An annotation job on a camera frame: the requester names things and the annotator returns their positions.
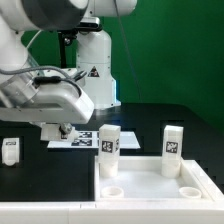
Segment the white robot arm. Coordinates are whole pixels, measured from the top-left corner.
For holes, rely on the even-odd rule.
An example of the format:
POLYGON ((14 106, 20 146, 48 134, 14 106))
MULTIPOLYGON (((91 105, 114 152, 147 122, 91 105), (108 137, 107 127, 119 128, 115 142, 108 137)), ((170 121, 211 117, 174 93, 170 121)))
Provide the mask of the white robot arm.
POLYGON ((93 111, 120 104, 102 17, 137 0, 0 0, 0 120, 29 122, 43 140, 75 138, 93 111))

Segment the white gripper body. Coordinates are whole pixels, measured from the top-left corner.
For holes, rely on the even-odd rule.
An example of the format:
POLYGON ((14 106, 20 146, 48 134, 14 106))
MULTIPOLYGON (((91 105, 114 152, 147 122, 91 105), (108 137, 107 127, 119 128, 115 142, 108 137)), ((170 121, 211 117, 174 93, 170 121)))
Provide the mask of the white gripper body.
POLYGON ((81 89, 67 82, 41 85, 37 94, 22 106, 0 107, 0 120, 86 124, 94 104, 81 89))

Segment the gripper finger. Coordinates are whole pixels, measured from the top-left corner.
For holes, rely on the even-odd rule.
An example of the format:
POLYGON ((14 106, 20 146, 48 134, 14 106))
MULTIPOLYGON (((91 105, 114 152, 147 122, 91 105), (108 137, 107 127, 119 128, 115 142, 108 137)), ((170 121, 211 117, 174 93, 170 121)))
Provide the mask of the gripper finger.
POLYGON ((61 123, 59 131, 62 135, 69 135, 72 132, 73 126, 70 123, 61 123))

